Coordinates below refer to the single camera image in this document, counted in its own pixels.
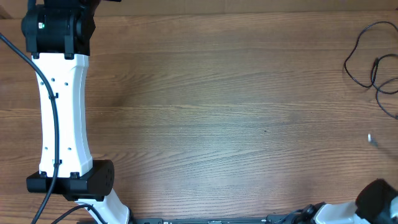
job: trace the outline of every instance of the cable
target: cable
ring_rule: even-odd
[[[59,135],[59,126],[58,126],[58,112],[57,112],[57,105],[55,103],[55,96],[54,93],[51,89],[50,83],[49,81],[46,79],[46,77],[44,76],[44,74],[42,73],[42,71],[40,71],[40,69],[36,66],[36,64],[29,59],[28,57],[26,57],[26,55],[24,55],[24,53],[22,53],[14,44],[12,44],[9,40],[7,40],[7,38],[5,36],[3,36],[0,33],[0,39],[2,41],[4,41],[4,43],[6,43],[8,45],[8,47],[11,48],[11,50],[13,50],[16,54],[18,54],[22,59],[25,60],[26,63],[28,63],[37,73],[37,75],[42,79],[47,91],[49,92],[49,98],[51,101],[51,107],[52,107],[52,114],[53,114],[53,119],[54,119],[54,142],[55,142],[55,159],[54,159],[54,173],[52,176],[52,181],[51,181],[51,185],[49,190],[47,191],[47,194],[45,195],[43,202],[41,204],[41,206],[39,207],[35,217],[32,220],[32,224],[35,224],[37,222],[37,220],[39,219],[40,215],[42,214],[45,205],[47,204],[51,193],[54,190],[55,187],[55,182],[57,180],[57,176],[58,176],[58,168],[60,165],[60,145],[59,145],[59,139],[60,139],[60,135]]]
[[[280,219],[279,221],[272,222],[272,223],[266,223],[266,224],[275,224],[275,223],[279,223],[279,222],[284,222],[287,217],[289,217],[289,216],[291,216],[291,215],[293,215],[295,213],[299,213],[299,212],[303,212],[303,210],[302,209],[294,210],[293,212],[290,212],[289,214],[287,214],[284,218]]]
[[[36,0],[27,0],[27,10],[34,9],[36,7]]]
[[[381,92],[381,93],[383,93],[383,94],[388,94],[388,95],[393,95],[393,94],[398,93],[398,90],[396,90],[396,91],[384,91],[384,90],[381,89],[384,85],[386,85],[386,84],[388,84],[388,83],[390,83],[390,82],[392,82],[392,81],[398,79],[398,77],[397,77],[397,78],[392,78],[392,79],[390,79],[390,80],[384,82],[384,83],[383,83],[382,85],[380,85],[380,86],[377,86],[377,85],[375,84],[375,82],[376,82],[376,76],[377,76],[377,70],[378,70],[378,68],[379,68],[380,61],[381,61],[382,59],[386,58],[386,57],[396,57],[396,58],[398,58],[398,54],[386,54],[386,55],[383,55],[382,57],[376,58],[376,59],[374,60],[373,66],[372,66],[372,70],[371,70],[371,76],[370,76],[371,84],[369,84],[369,85],[365,85],[365,84],[359,82],[356,78],[354,78],[354,76],[352,76],[352,74],[350,74],[350,72],[349,72],[348,69],[347,69],[347,61],[351,58],[351,56],[354,54],[356,48],[358,47],[359,39],[361,38],[362,34],[364,34],[369,28],[371,28],[372,26],[374,26],[374,25],[376,25],[376,24],[389,24],[389,25],[391,25],[392,27],[394,27],[395,30],[398,32],[398,27],[397,27],[395,24],[393,24],[393,23],[391,23],[391,22],[388,22],[388,21],[374,22],[374,23],[372,23],[371,25],[368,25],[367,27],[365,27],[365,29],[363,29],[363,30],[359,33],[358,38],[356,39],[356,43],[355,43],[354,49],[351,51],[351,53],[348,55],[348,57],[347,57],[346,60],[344,61],[344,69],[346,70],[346,73],[349,75],[349,77],[350,77],[352,80],[354,80],[354,81],[355,81],[358,85],[360,85],[361,87],[364,87],[364,88],[371,88],[371,87],[373,86],[373,87],[376,89],[376,101],[377,101],[378,105],[380,106],[380,108],[381,108],[386,114],[388,114],[390,117],[392,117],[392,118],[394,118],[394,119],[398,119],[398,115],[393,115],[393,114],[391,114],[390,112],[388,112],[388,111],[383,107],[383,105],[381,105],[381,103],[380,103],[380,101],[379,101],[379,92]]]
[[[388,81],[386,81],[385,83],[381,84],[381,85],[380,85],[380,88],[383,87],[385,84],[388,84],[388,83],[390,83],[390,82],[392,82],[392,81],[394,81],[394,80],[397,80],[397,79],[398,79],[398,77],[396,77],[396,78],[391,78],[390,80],[388,80]],[[378,89],[377,89],[377,91],[376,91],[376,101],[377,101],[378,105],[380,106],[380,108],[381,108],[384,112],[386,112],[386,114],[388,114],[391,118],[398,119],[398,115],[393,115],[393,114],[391,114],[390,112],[388,112],[388,111],[381,105],[381,103],[380,103],[380,101],[379,101],[379,90],[378,90]]]
[[[94,208],[94,206],[92,205],[88,205],[88,204],[84,204],[84,205],[78,205],[76,207],[73,207],[71,209],[69,209],[69,211],[65,212],[63,215],[61,215],[60,217],[58,217],[56,220],[54,220],[54,222],[52,222],[51,224],[56,224],[59,221],[63,220],[66,216],[68,216],[69,214],[71,214],[72,212],[81,209],[81,208],[87,208],[88,211],[92,210],[94,212],[94,214],[97,216],[98,220],[102,223],[102,224],[107,224],[105,222],[105,220],[101,217],[100,213]]]

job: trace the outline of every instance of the small metal object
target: small metal object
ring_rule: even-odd
[[[368,143],[370,143],[372,146],[374,147],[378,147],[378,143],[376,140],[374,140],[374,138],[372,138],[372,136],[370,134],[368,134]]]

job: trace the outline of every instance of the wooden table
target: wooden table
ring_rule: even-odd
[[[113,160],[114,188],[137,217],[263,217],[354,200],[376,178],[398,187],[398,121],[342,69],[359,32],[381,20],[398,24],[398,13],[97,17],[90,151]],[[2,20],[0,31],[24,50],[20,23]],[[397,40],[375,27],[349,69],[367,82]],[[378,83],[397,76],[396,59],[381,67]],[[4,44],[0,68],[0,223],[29,223],[44,197],[25,186],[39,168],[39,91]],[[398,112],[397,96],[381,100]],[[54,195],[40,220],[72,206]]]

